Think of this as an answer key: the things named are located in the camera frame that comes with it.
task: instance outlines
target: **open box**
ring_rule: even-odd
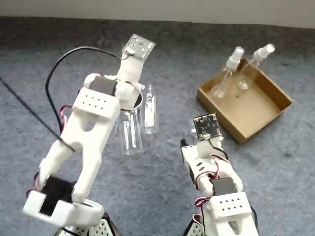
[[[238,71],[247,62],[247,59],[242,59]],[[248,91],[241,91],[231,80],[227,96],[217,100],[210,93],[216,84],[214,77],[197,92],[197,100],[209,112],[217,114],[219,123],[238,143],[244,143],[292,103],[292,99],[267,75],[251,65],[250,67],[249,71],[254,72],[257,78]]]

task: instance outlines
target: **glass vial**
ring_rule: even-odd
[[[244,52],[243,48],[236,47],[233,54],[227,60],[225,67],[217,74],[216,79],[219,82],[211,89],[211,94],[214,98],[223,99],[226,96],[231,85],[229,78],[234,75]]]
[[[142,153],[143,147],[137,110],[121,112],[118,127],[121,138],[121,153],[124,155]]]
[[[152,85],[144,91],[144,99],[140,109],[140,126],[146,134],[155,134],[159,130],[157,113],[157,95]]]
[[[259,68],[261,62],[266,59],[269,54],[273,53],[274,50],[274,45],[269,43],[265,47],[259,48],[254,52],[252,59],[243,66],[240,73],[237,75],[236,84],[241,90],[248,90],[251,87],[259,73],[255,68]]]

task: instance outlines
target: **plastic cap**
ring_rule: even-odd
[[[226,62],[226,66],[232,70],[236,70],[245,50],[242,47],[236,47],[233,54]]]
[[[264,60],[269,54],[273,53],[275,51],[275,46],[271,43],[267,44],[263,48],[259,48],[256,52],[254,52],[253,58],[256,61],[262,61]]]

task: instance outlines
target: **gray carpet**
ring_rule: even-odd
[[[143,155],[123,156],[113,135],[89,198],[101,203],[124,236],[180,236],[196,211],[197,192],[183,167],[179,141],[188,120],[206,113],[196,102],[200,84],[235,46],[247,55],[267,43],[276,51],[267,74],[293,105],[258,135],[239,146],[224,130],[223,147],[243,180],[259,217],[261,236],[313,235],[315,30],[272,26],[66,19],[0,19],[0,75],[58,131],[44,93],[54,61],[81,45],[120,52],[133,33],[157,44],[142,82],[158,90],[160,132]],[[72,104],[85,76],[115,74],[119,62],[79,52],[57,69],[51,91],[58,107]],[[0,87],[0,235],[43,236],[56,230],[22,214],[25,192],[54,137],[8,91]],[[76,180],[75,155],[61,176]]]

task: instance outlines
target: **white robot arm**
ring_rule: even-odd
[[[35,190],[28,195],[24,213],[59,227],[73,226],[72,230],[100,224],[104,209],[87,196],[120,110],[133,111],[141,104],[138,98],[142,86],[138,81],[143,63],[154,46],[153,42],[134,34],[123,49],[117,75],[90,74],[86,77],[61,139],[52,144],[40,163]],[[87,131],[89,121],[95,125]],[[57,178],[63,162],[73,150],[79,149],[83,153],[83,167],[77,182]]]
[[[252,208],[243,192],[241,179],[221,149],[223,137],[215,114],[194,118],[198,143],[181,141],[185,166],[197,190],[201,214],[195,214],[183,236],[258,236]]]

